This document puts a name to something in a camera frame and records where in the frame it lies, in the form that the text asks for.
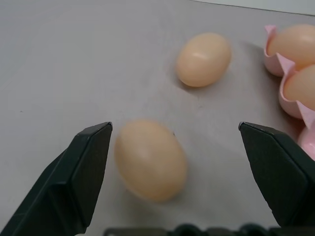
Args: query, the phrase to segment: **brown egg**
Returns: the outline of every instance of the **brown egg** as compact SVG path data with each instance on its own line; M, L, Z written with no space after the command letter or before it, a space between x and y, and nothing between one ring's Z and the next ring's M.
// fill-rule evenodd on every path
M295 25L277 34L269 43L267 54L279 53L296 63L296 70L315 63L315 27Z
M186 181L185 153L175 135L149 120L127 123L115 143L115 161L126 187L135 195L169 200Z
M284 87L286 99L300 101L315 111L315 65L308 66L289 78Z
M190 40L180 52L176 73L191 87L203 87L219 80L231 62L229 42L219 34L204 33Z

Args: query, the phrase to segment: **egg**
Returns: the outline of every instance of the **egg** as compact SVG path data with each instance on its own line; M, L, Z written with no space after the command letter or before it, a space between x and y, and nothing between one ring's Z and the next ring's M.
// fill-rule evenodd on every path
M308 66L288 78L283 87L286 99L300 101L315 111L315 65Z
M177 62L178 78L191 87L204 87L219 80L231 62L229 42L219 34L204 33L191 39Z
M187 175L175 135L155 121L135 120L118 134L114 156L126 187L142 199L163 202L178 194Z
M315 26L295 25L276 34L267 46L267 54L276 53L295 62L296 70L314 64Z

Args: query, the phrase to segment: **gray tabletop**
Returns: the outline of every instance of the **gray tabletop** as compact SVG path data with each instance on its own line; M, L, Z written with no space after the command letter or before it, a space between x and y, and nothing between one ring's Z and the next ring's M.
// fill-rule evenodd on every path
M264 25L315 24L311 16L188 0L15 0L0 7L0 229L44 168L85 127L112 121L107 168L86 235L107 227L184 222L238 228L276 222L250 170L237 129L250 121L296 138L302 125L277 101L280 80L262 64ZM187 89L174 61L194 35L231 42L226 75ZM122 185L113 161L121 126L152 118L174 131L189 160L184 191L144 202Z

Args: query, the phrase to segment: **pink egg carton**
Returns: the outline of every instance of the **pink egg carton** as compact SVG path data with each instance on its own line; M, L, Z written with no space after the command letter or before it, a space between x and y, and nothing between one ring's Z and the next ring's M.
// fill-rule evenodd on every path
M299 101L288 100L284 97L284 85L286 81L297 73L295 62L286 59L280 54L274 56L267 55L269 42L277 34L276 26L265 26L268 33L268 40L264 49L264 63L267 70L273 75L283 77L279 89L279 102L281 107L292 117L302 119L305 123L305 129L300 135L299 145L301 148L315 160L315 111L304 106Z

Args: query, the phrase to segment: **blurry egg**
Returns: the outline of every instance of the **blurry egg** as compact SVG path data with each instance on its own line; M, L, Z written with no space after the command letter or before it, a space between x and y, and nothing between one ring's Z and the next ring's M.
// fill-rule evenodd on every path
M315 65L308 66L290 77L283 87L286 99L300 101L315 111Z
M180 52L176 73L191 87L203 87L219 80L231 62L229 42L219 34L204 33L191 39Z
M140 198L162 202L183 189L187 162L175 135L149 120L127 123L115 143L115 162L126 187Z
M315 63L315 26L295 25L278 33L269 43L267 54L279 53L295 62L296 70Z

